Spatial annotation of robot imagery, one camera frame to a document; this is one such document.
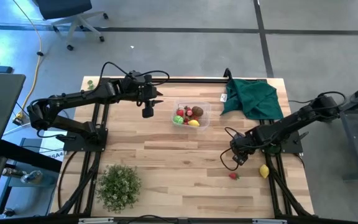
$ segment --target green towel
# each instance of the green towel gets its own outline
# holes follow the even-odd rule
[[[265,82],[231,79],[226,85],[226,91],[227,101],[222,114],[242,110],[248,119],[283,118],[277,91]]]

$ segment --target white sticker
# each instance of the white sticker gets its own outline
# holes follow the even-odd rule
[[[44,136],[50,136],[53,134],[63,134],[66,135],[67,131],[45,131]],[[45,149],[40,149],[40,153],[49,156],[53,159],[63,161],[65,157],[65,152],[63,151],[64,143],[56,138],[43,138],[41,142],[41,147]]]
[[[221,95],[221,102],[226,102],[226,100],[227,100],[227,94],[225,94],[225,93],[222,93],[222,95]]]

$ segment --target wooden tabletop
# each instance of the wooden tabletop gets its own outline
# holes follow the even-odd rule
[[[81,89],[87,89],[88,80],[97,83],[98,77],[84,77]],[[283,79],[268,78],[267,82],[277,89],[283,114],[288,116],[291,112]],[[231,180],[227,176],[230,171],[223,167],[219,159],[220,153],[229,148],[231,140],[224,127],[229,126],[243,133],[259,125],[259,121],[248,120],[240,111],[220,116],[223,103],[219,99],[225,93],[225,84],[166,83],[157,89],[164,94],[158,99],[164,102],[154,107],[152,118],[142,118],[142,108],[134,102],[121,101],[110,106],[108,143],[99,166],[99,174],[107,165],[137,167],[142,179],[139,202],[133,209],[127,208],[121,214],[115,214],[103,209],[103,203],[98,203],[95,197],[92,216],[273,217],[269,181],[259,174],[259,167],[265,163],[263,154],[257,151],[238,168],[238,180]],[[211,123],[205,131],[192,131],[172,124],[173,104],[179,99],[212,104]],[[91,121],[93,108],[93,105],[77,108],[74,119]],[[63,165],[69,155],[65,156]],[[228,152],[224,161],[228,166],[235,167],[232,156]],[[62,203],[78,186],[83,158],[84,153],[79,152],[68,165],[62,184]],[[282,159],[289,189],[302,206],[313,213],[305,172],[299,158],[283,154]],[[85,189],[82,207],[85,206],[87,193],[88,188]],[[278,197],[280,208],[284,211],[280,190]],[[56,210],[57,194],[51,212]]]

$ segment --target gray floor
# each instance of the gray floor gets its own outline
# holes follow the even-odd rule
[[[36,24],[49,22],[31,1],[17,2]],[[266,29],[358,30],[358,0],[260,0],[260,5]],[[92,11],[104,9],[110,16],[108,21],[93,18],[98,27],[258,28],[250,0],[98,0],[93,6]],[[28,22],[12,2],[0,0],[0,24]],[[126,70],[162,69],[174,76],[220,77],[229,67],[237,77],[266,77],[259,34],[104,32],[106,41],[100,43],[89,32],[76,32],[72,52],[65,48],[66,33],[40,34],[45,57],[30,99],[78,91],[83,76],[98,75],[108,60]],[[358,89],[358,35],[268,35],[267,43],[274,76],[285,79],[290,99]],[[38,48],[33,31],[0,30],[0,65],[27,76],[19,102],[31,86]],[[106,74],[119,72],[107,68]],[[295,111],[301,105],[290,106]],[[14,127],[9,124],[7,130]],[[302,143],[316,214],[358,221],[358,181],[341,179],[357,170],[341,122],[313,123],[302,131],[310,132]],[[22,137],[34,138],[35,131],[24,128],[5,139],[19,144]],[[47,198],[50,191],[38,194]],[[28,208],[22,216],[39,214],[36,209],[46,212],[46,200],[43,205],[26,203],[17,205]]]

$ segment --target plastic container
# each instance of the plastic container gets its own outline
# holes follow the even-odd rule
[[[201,109],[203,109],[204,113],[198,119],[198,122],[200,124],[199,127],[185,125],[185,124],[178,124],[178,123],[173,122],[173,118],[177,115],[177,109],[179,107],[185,107],[185,106],[189,106],[191,108],[194,106],[199,106]],[[204,131],[209,126],[210,117],[211,117],[211,105],[209,103],[197,102],[197,101],[176,100],[175,103],[173,104],[171,121],[174,126]]]

